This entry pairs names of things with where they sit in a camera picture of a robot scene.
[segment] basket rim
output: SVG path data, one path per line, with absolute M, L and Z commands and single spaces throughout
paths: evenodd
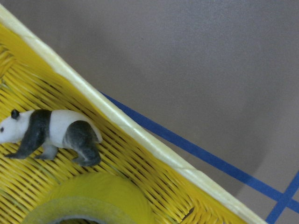
M 103 94 L 82 78 L 67 64 L 52 48 L 45 44 L 14 15 L 0 4 L 0 23 L 19 35 L 57 74 L 66 78 L 76 87 L 95 107 L 113 121 L 120 129 L 144 146 L 157 159 L 163 161 L 188 181 L 215 198 L 230 211 L 249 224 L 266 224 L 257 214 L 233 197 L 219 184 L 190 163 L 180 157 L 171 148 L 144 130 L 121 109 L 115 106 Z

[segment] gray surface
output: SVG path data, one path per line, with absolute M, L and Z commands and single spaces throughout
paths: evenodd
M 107 95 L 281 192 L 298 171 L 299 2 L 0 3 Z M 171 147 L 267 217 L 271 199 Z

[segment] basket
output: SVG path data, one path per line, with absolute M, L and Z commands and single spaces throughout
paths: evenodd
M 202 172 L 157 140 L 94 89 L 0 5 L 0 119 L 12 109 L 69 109 L 100 129 L 102 162 L 81 167 L 60 149 L 54 161 L 11 160 L 18 144 L 0 146 L 0 223 L 18 224 L 61 184 L 87 173 L 129 180 L 157 224 L 265 223 Z M 94 223 L 84 218 L 61 223 Z

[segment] yellow ring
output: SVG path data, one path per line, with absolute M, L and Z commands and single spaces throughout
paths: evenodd
M 22 224 L 84 218 L 106 224 L 153 224 L 148 200 L 133 183 L 106 173 L 74 177 L 55 188 Z

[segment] panda figurine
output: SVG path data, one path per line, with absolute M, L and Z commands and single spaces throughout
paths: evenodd
M 94 166 L 101 158 L 96 143 L 102 142 L 100 131 L 81 113 L 69 110 L 11 111 L 11 116 L 0 123 L 0 144 L 21 141 L 16 153 L 7 158 L 24 159 L 40 146 L 43 153 L 36 159 L 53 160 L 59 148 L 73 149 L 80 166 Z

